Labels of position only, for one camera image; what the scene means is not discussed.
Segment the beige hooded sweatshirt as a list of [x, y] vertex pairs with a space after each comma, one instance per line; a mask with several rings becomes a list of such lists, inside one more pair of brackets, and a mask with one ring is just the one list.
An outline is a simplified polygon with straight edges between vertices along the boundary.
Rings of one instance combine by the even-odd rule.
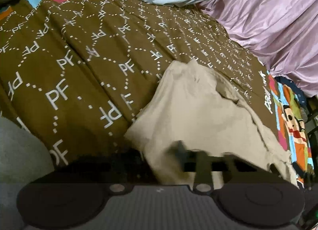
[[297, 182], [291, 154], [274, 133], [222, 75], [194, 60], [168, 66], [125, 137], [162, 184], [194, 182], [194, 174], [184, 172], [173, 154], [177, 141], [211, 156], [232, 153], [265, 170], [273, 164], [283, 179]]

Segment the brown patterned bedspread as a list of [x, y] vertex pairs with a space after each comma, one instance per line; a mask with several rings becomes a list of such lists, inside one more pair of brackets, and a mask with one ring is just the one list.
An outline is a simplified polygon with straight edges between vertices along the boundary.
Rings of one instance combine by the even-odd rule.
[[192, 60], [222, 75], [290, 152], [291, 163], [312, 171], [297, 97], [195, 7], [11, 1], [1, 8], [1, 118], [39, 139], [54, 168], [118, 153], [134, 147], [126, 132], [168, 66]]

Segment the pink satin curtain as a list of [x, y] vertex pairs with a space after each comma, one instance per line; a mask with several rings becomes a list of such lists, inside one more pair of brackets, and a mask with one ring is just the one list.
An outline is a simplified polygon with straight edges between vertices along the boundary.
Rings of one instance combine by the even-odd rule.
[[200, 7], [273, 76], [317, 95], [317, 0], [207, 0]]

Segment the grey trouser leg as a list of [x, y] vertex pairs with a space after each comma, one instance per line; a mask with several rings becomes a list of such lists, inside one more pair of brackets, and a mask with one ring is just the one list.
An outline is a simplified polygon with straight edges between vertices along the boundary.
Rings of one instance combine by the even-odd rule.
[[1, 118], [1, 229], [23, 229], [18, 192], [54, 170], [49, 151], [28, 131]]

